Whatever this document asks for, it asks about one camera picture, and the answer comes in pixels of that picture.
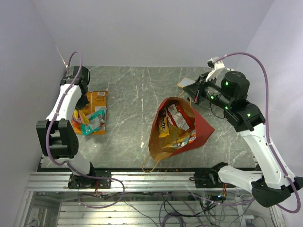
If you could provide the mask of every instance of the white enclosure wall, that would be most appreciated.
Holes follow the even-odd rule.
[[[273,1],[33,0],[65,60],[102,66],[206,66],[245,50]]]
[[[36,122],[59,93],[65,66],[30,0],[0,7],[0,226],[12,227],[41,148]]]
[[[269,77],[271,136],[284,160],[303,176],[303,1],[276,0],[252,39],[247,52],[257,56]],[[250,80],[249,100],[265,110],[265,85],[260,67],[242,57],[237,67]],[[283,203],[296,208],[294,196]],[[302,214],[285,214],[288,226],[302,226]]]

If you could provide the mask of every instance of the gray marble surface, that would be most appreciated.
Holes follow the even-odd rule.
[[[184,77],[196,79],[206,68],[192,67],[88,67],[91,71],[89,89],[108,90],[107,133],[80,136],[79,152],[95,167],[141,168],[148,156],[148,140],[152,122],[162,100],[178,96],[177,83]],[[245,141],[225,120],[216,118],[208,108],[194,108],[215,128],[207,143],[197,149],[169,157],[158,167],[212,167],[227,162],[234,167],[254,167],[252,153]],[[214,108],[217,115],[220,109]],[[149,157],[145,167],[153,167]],[[49,158],[43,168],[56,167]]]

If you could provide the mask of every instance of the brown paper bag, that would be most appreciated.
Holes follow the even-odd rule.
[[[159,130],[158,130],[159,112],[161,112],[165,107],[170,106],[171,104],[173,104],[176,101],[179,102],[179,104],[182,106],[182,108],[184,109],[187,116],[194,119],[195,130],[196,130],[196,139],[193,142],[188,143],[179,149],[162,148],[165,138],[159,138]],[[170,97],[170,98],[165,99],[160,104],[160,106],[157,110],[156,117],[152,123],[151,135],[150,135],[150,140],[148,143],[148,148],[150,151],[149,155],[155,161],[157,161],[157,163],[151,171],[146,172],[143,168],[143,164],[145,163],[146,159],[149,157],[148,156],[142,163],[142,170],[146,173],[151,173],[156,168],[157,164],[161,160],[168,158],[170,156],[180,154],[184,151],[192,150],[192,149],[203,146],[213,132],[214,132],[214,128],[206,120],[204,120],[204,118],[195,109],[191,108],[187,101],[185,101],[182,98],[177,98],[177,97]]]

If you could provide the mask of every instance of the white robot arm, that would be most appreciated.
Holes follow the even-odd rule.
[[[71,82],[74,80],[75,75],[79,67],[74,67],[73,75],[64,77],[60,82],[60,93],[56,101],[56,104],[47,116],[45,121],[38,121],[36,130],[40,140],[42,152],[45,156],[48,156],[46,151],[46,132],[50,121],[54,119],[52,130],[49,136],[49,149],[52,157],[58,161],[58,163],[69,163],[73,169],[78,170],[84,175],[94,175],[94,168],[92,164],[86,160],[81,153],[78,152],[79,142],[78,138],[71,126],[71,118],[75,108],[82,108],[88,104],[86,93],[88,91],[87,85],[89,84],[90,76],[89,70],[85,67],[81,68],[80,76],[75,81],[70,89],[67,89]],[[57,107],[59,103],[61,107],[57,113]],[[81,177],[77,172],[73,172],[73,175]],[[83,182],[80,184],[90,185],[90,182],[83,178]]]
[[[262,174],[248,173],[227,163],[219,163],[212,168],[210,177],[214,183],[230,183],[252,193],[265,207],[278,204],[293,192],[288,178],[297,190],[303,187],[303,178],[296,177],[288,168],[270,138],[270,145],[288,173],[285,177],[267,143],[263,114],[256,105],[246,100],[250,85],[246,77],[241,72],[229,71],[225,74],[221,87],[215,85],[216,77],[224,69],[223,62],[216,62],[216,59],[218,58],[208,62],[213,69],[211,72],[202,74],[194,84],[184,87],[183,90],[197,102],[206,99],[224,110],[224,117],[251,148]]]

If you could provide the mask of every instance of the yellow snack package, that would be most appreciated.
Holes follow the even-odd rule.
[[[77,113],[78,117],[82,118],[80,123],[84,123],[87,121],[89,122],[88,119],[94,112],[102,109],[105,110],[107,109],[106,95],[107,95],[107,91],[89,91],[86,94],[89,104],[87,104],[83,109],[81,109],[81,112]],[[81,126],[78,122],[72,121],[72,125],[76,134],[80,134],[80,135],[83,134],[81,130]],[[106,133],[106,124],[102,124],[99,130],[93,132],[91,135],[104,135],[105,133]]]
[[[164,138],[169,135],[169,126],[167,124],[167,117],[163,116],[159,120],[159,138]]]
[[[169,123],[169,135],[165,137],[162,148],[179,149],[187,144],[191,132],[184,131]]]

